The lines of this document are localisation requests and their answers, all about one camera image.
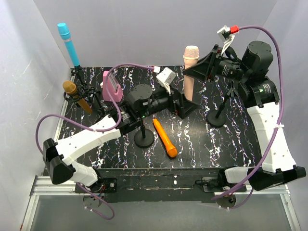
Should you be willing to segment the orange microphone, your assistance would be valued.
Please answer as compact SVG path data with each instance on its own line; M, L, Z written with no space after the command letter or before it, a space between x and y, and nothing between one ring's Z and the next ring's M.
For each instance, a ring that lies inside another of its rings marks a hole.
M165 132L164 128L162 127L162 125L160 124L160 122L155 118L153 119L153 125L159 135L159 137L161 138L167 155L170 158L175 158L178 155L178 151L176 149L176 147L173 145L173 143L171 142L170 138L168 137L167 133Z

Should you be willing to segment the black round-base stand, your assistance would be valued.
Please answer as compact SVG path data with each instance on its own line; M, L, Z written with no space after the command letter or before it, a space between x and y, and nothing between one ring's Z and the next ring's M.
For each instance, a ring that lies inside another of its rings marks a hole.
M143 119L140 129L134 135L134 142L140 148L148 148L154 142L154 133L145 127Z
M206 115L206 121L210 126L214 128L220 128L226 123L227 115L223 113L223 110L226 107L227 101L232 97L236 97L237 95L238 90L236 89L234 80L232 80L230 89L225 94L224 100L220 104L219 108L217 110L210 110Z

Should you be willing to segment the gold microphone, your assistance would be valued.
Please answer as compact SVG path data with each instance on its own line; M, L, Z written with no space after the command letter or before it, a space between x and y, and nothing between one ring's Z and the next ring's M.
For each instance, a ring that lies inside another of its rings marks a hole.
M85 112L92 114L90 105L86 102L84 95L77 89L75 83L67 80L63 83L64 98L77 103Z

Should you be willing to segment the black tripod shock-mount stand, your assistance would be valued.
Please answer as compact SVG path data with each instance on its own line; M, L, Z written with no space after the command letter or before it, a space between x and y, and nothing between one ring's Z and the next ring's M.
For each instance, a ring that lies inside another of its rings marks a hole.
M99 98L100 93L101 92L96 90L94 87L87 88L81 85L77 85L74 93L68 94L64 92L63 97L67 102L80 107L88 114L96 112L99 115L104 116L105 110Z

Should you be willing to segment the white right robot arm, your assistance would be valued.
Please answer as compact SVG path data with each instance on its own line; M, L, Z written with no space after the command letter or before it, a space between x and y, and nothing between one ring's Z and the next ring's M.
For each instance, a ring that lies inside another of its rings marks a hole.
M306 170L292 158L282 124L278 122L280 105L275 84L266 76L273 61L271 46L252 41L239 59L232 47L225 52L215 45L211 52L195 65L184 69L186 76L199 81L212 81L214 76L230 78L231 88L225 95L242 99L250 115L264 158L253 176L245 181L256 191L304 178Z

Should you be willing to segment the cream pink microphone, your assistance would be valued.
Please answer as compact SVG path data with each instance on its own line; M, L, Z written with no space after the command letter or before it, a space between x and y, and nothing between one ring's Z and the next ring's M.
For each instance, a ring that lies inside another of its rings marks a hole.
M194 88L194 73L191 67L196 65L199 59L199 48L195 45L189 45L185 48L184 55L184 85L183 90L185 97L192 101L193 100L193 88Z

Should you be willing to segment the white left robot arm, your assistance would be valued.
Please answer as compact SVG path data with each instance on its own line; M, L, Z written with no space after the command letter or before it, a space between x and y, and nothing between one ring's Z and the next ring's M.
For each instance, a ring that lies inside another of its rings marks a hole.
M49 138L43 143L43 161L53 184L68 180L91 188L100 179L93 167L76 160L84 153L118 139L141 126L143 118L167 109L180 118L186 118L199 105L188 100L184 93L171 87L152 90L149 85L139 84L124 97L121 113L115 109L100 121L71 137L55 141Z

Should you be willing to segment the blue microphone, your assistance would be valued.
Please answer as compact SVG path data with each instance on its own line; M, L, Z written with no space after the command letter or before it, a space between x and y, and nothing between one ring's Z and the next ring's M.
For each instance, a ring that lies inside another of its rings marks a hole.
M71 58L73 66L80 66L80 62L77 56L77 52L73 45L70 30L66 23L58 23L57 24L58 32L62 40L64 41L65 47L68 51L68 54Z

